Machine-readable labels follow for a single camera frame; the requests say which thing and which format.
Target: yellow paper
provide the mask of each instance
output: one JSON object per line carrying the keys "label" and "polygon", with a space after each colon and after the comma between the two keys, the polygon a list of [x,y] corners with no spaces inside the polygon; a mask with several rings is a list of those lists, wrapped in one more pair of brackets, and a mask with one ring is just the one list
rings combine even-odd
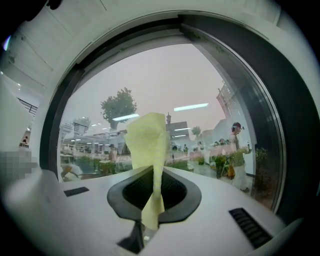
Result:
{"label": "yellow paper", "polygon": [[148,113],[126,127],[124,136],[131,152],[132,167],[153,166],[153,193],[141,213],[142,223],[158,229],[158,215],[165,211],[161,179],[166,159],[167,133],[165,115]]}

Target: glass window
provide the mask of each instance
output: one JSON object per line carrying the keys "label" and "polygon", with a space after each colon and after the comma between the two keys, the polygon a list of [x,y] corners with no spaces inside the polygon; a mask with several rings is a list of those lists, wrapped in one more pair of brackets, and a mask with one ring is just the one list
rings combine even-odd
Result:
{"label": "glass window", "polygon": [[272,103],[234,53],[205,35],[192,39],[122,59],[73,93],[60,124],[60,181],[132,170],[126,126],[155,112],[166,116],[166,167],[220,179],[272,207],[282,161]]}

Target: vent grille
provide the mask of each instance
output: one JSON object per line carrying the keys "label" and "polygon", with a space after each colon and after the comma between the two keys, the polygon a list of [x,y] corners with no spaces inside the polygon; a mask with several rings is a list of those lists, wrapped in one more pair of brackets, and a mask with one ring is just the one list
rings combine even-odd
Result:
{"label": "vent grille", "polygon": [[229,213],[255,249],[272,239],[245,209],[237,208],[230,210]]}
{"label": "vent grille", "polygon": [[65,195],[67,197],[71,197],[71,196],[78,195],[78,194],[81,194],[81,193],[84,193],[84,192],[87,192],[87,191],[89,191],[89,189],[86,188],[85,186],[82,186],[82,187],[78,187],[78,188],[75,188],[75,189],[65,190],[63,192],[65,193]]}

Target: floor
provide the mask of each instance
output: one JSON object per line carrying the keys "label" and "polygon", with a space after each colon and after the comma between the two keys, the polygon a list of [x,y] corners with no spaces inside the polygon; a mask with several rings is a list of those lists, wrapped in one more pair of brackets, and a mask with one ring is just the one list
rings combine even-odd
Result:
{"label": "floor", "polygon": [[[207,164],[199,165],[198,161],[192,161],[192,165],[194,167],[193,172],[195,174],[200,174],[213,179],[217,178],[216,171],[214,169],[211,169],[209,165]],[[221,177],[220,180],[232,185],[232,180],[227,177]],[[246,176],[246,184],[247,184],[247,187],[249,188],[249,192],[246,194],[248,196],[251,196],[252,188],[253,188],[253,177]]]}

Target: sky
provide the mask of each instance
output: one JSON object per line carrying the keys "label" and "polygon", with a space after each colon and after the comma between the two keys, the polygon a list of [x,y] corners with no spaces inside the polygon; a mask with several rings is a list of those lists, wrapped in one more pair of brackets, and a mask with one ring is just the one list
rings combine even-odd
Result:
{"label": "sky", "polygon": [[[68,100],[61,124],[75,118],[90,117],[87,135],[108,132],[109,123],[101,114],[101,102],[127,87],[137,104],[136,113],[171,115],[171,123],[187,121],[190,128],[213,129],[225,118],[217,100],[223,79],[214,66],[192,44],[177,44],[147,50],[127,57],[98,73]],[[207,107],[177,111],[174,108],[208,103]],[[118,130],[127,124],[119,123]],[[194,136],[189,130],[190,138]]]}

